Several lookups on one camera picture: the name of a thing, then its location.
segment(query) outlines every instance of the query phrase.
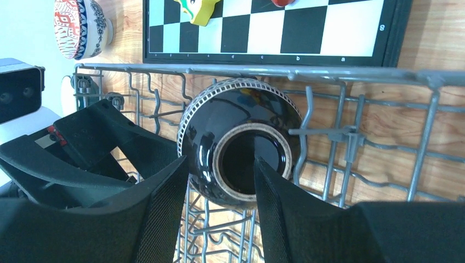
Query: wood grain surface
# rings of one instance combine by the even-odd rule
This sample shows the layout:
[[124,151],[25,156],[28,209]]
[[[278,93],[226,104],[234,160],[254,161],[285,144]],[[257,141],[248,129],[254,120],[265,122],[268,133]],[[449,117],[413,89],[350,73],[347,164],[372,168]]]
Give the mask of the wood grain surface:
[[[142,1],[140,0],[98,0],[104,13],[114,23],[115,36],[101,55],[83,62],[102,63],[141,63],[142,62]],[[404,45],[399,61],[400,68],[419,70],[423,68],[441,70],[461,70],[465,67],[465,2],[461,0],[414,0],[410,21],[405,34]],[[127,73],[104,72],[105,91],[124,94],[134,94],[130,91]],[[187,94],[194,97],[212,82],[211,76],[187,76]],[[286,79],[267,79],[277,88],[304,90],[307,83],[290,82]],[[132,87],[140,90],[141,95],[153,98],[148,91],[147,76],[134,75]],[[152,75],[151,86],[157,88],[163,99],[177,102],[186,101],[180,96],[181,79],[176,76]],[[313,85],[315,92],[338,94],[339,88],[330,85]],[[408,102],[429,101],[431,92],[425,87],[402,85],[354,83],[349,86],[348,95],[365,94],[367,98],[397,100]],[[306,111],[306,100],[299,95],[292,95],[292,99],[302,112]],[[312,128],[332,127],[336,113],[336,101],[315,99],[315,113],[311,120]],[[465,106],[465,89],[457,87],[443,88],[440,103],[442,105]],[[135,109],[135,99],[127,99],[125,110]],[[162,112],[179,109],[175,106],[163,105]],[[353,124],[356,104],[348,102],[344,108],[342,125]],[[154,103],[145,100],[141,103],[143,114],[153,113]],[[134,119],[134,114],[127,114]],[[363,110],[361,131],[367,137],[383,144],[402,144],[418,147],[421,136],[425,110],[412,108],[385,107],[367,105]],[[169,116],[168,119],[179,121],[180,115]],[[155,130],[153,120],[143,118],[141,125],[151,131]],[[161,124],[161,135],[175,139],[177,127],[167,123]],[[465,122],[464,116],[457,113],[438,112],[435,118],[430,145],[431,151],[438,151],[452,155],[465,156]],[[312,136],[308,140],[308,156],[310,159],[326,162],[330,149],[330,141],[325,136]],[[337,150],[335,165],[345,167],[345,147],[340,144]],[[376,182],[395,182],[408,186],[411,180],[415,155],[401,151],[382,151],[372,147],[364,147],[358,152],[358,159],[354,163],[356,171],[368,179]],[[465,164],[427,157],[419,189],[456,199],[458,195],[465,195]],[[300,183],[315,191],[322,191],[326,170],[314,165],[306,165]],[[332,182],[331,194],[336,195],[341,189],[342,176],[335,174]],[[406,192],[388,187],[375,188],[363,184],[360,180],[351,179],[347,196],[348,203],[364,200],[400,200],[405,199]],[[203,198],[196,206],[203,208]],[[224,212],[212,214],[211,225],[231,222],[240,217]],[[233,226],[235,231],[241,230],[241,225]],[[260,244],[259,228],[255,230],[254,240]],[[208,251],[232,248],[228,242],[213,247],[210,243]],[[226,254],[207,257],[208,262],[225,262]]]

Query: black ceramic vase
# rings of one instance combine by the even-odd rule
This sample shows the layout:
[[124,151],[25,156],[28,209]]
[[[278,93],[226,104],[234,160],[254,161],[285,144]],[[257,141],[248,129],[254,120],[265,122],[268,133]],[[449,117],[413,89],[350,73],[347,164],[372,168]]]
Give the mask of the black ceramic vase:
[[210,201],[233,209],[257,206],[253,178],[262,157],[291,179],[300,154],[302,122],[295,104],[269,84],[232,78],[202,91],[186,108],[179,125],[178,155],[186,155],[191,185]]

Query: vase rim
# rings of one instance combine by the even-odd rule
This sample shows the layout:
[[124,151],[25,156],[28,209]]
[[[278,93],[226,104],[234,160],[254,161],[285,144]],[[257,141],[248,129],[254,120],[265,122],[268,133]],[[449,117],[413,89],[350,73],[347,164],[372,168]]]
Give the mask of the vase rim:
[[283,148],[284,150],[284,155],[285,155],[285,167],[284,171],[282,173],[282,177],[285,178],[286,180],[289,180],[292,175],[292,151],[289,143],[287,140],[284,138],[284,136],[277,131],[275,128],[263,124],[263,123],[245,123],[238,125],[234,128],[232,128],[230,131],[228,131],[218,142],[218,145],[216,146],[215,150],[213,151],[213,177],[216,179],[218,182],[218,186],[226,192],[228,195],[233,197],[236,200],[244,201],[244,202],[256,202],[257,201],[257,196],[255,194],[253,195],[248,195],[245,193],[239,193],[235,190],[233,190],[223,179],[223,177],[220,174],[220,157],[221,157],[221,152],[223,148],[229,143],[231,139],[233,139],[235,136],[244,133],[244,132],[250,132],[250,131],[260,131],[263,133],[266,133],[268,136],[271,136],[274,140],[276,140],[279,145]]

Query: black square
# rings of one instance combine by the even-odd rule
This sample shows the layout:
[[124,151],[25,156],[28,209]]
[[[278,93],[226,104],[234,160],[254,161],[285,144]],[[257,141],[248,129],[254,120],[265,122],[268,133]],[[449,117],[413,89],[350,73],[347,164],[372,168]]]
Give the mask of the black square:
[[363,2],[368,0],[330,0],[329,4],[347,4],[347,3],[354,3],[354,2]]
[[150,27],[149,52],[163,52],[163,25]]
[[213,14],[210,18],[220,18],[223,16],[223,1],[219,1],[215,4],[215,9],[213,10]]
[[155,0],[165,1],[165,19],[164,24],[179,23],[181,21],[181,5],[174,0]]
[[286,10],[281,53],[319,54],[327,6]]
[[278,10],[284,10],[284,7],[277,7],[271,0],[252,0],[252,14]]
[[182,22],[180,25],[179,52],[199,52],[199,26],[190,22]]
[[250,15],[223,18],[221,34],[222,53],[246,53]]

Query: vase opening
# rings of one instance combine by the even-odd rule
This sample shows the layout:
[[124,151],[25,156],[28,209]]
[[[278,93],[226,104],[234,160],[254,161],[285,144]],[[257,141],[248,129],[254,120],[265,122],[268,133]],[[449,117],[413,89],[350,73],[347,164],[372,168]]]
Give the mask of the vase opening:
[[268,125],[247,123],[224,135],[215,149],[214,176],[219,186],[239,200],[255,200],[253,167],[257,157],[290,178],[292,155],[283,135]]

